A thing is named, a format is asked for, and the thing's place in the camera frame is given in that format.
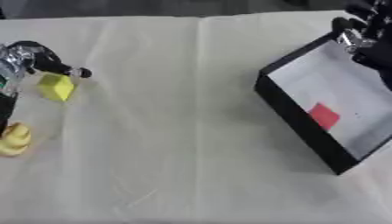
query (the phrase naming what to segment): white fabric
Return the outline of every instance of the white fabric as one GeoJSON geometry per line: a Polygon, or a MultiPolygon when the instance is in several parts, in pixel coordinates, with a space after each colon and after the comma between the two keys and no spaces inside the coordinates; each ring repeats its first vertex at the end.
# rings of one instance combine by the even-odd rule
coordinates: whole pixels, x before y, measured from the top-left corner
{"type": "Polygon", "coordinates": [[[94,70],[65,104],[26,80],[0,158],[3,223],[387,223],[392,150],[342,177],[253,92],[257,72],[341,12],[1,21],[94,70]]]}

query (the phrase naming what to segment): black box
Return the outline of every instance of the black box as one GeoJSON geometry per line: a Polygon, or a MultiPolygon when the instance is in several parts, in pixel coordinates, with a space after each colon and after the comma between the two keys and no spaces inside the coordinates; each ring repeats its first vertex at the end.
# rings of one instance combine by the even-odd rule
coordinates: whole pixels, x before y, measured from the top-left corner
{"type": "Polygon", "coordinates": [[[255,91],[341,174],[392,139],[392,93],[329,33],[260,71],[255,91]],[[325,105],[320,120],[312,113],[325,105]],[[330,129],[322,120],[337,119],[330,129]]]}

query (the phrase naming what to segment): table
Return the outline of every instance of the table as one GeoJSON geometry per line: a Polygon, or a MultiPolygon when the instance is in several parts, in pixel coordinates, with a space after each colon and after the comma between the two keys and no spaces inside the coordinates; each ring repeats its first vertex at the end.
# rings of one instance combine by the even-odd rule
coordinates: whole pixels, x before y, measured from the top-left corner
{"type": "Polygon", "coordinates": [[[0,21],[0,42],[94,70],[65,104],[26,80],[12,120],[34,142],[0,158],[1,221],[391,221],[392,150],[336,177],[253,91],[261,67],[339,15],[0,21]]]}

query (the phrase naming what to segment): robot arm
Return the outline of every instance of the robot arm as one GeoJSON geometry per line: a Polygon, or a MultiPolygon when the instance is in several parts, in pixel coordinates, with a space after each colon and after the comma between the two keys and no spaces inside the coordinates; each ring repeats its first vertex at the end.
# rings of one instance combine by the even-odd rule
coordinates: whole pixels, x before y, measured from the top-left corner
{"type": "Polygon", "coordinates": [[[353,55],[353,61],[378,71],[392,91],[392,3],[365,0],[362,5],[349,5],[346,11],[357,18],[333,20],[338,43],[353,55]]]}
{"type": "Polygon", "coordinates": [[[7,127],[18,98],[19,84],[36,70],[89,78],[91,71],[65,65],[49,48],[33,41],[0,45],[0,135],[7,127]]]}

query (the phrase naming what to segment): yellow cube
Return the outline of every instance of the yellow cube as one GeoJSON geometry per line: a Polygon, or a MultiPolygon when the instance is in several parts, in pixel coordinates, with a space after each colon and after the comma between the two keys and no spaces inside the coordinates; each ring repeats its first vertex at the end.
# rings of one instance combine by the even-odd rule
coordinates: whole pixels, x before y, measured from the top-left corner
{"type": "Polygon", "coordinates": [[[41,94],[50,100],[65,102],[74,90],[74,84],[69,76],[45,73],[38,83],[41,94]]]}

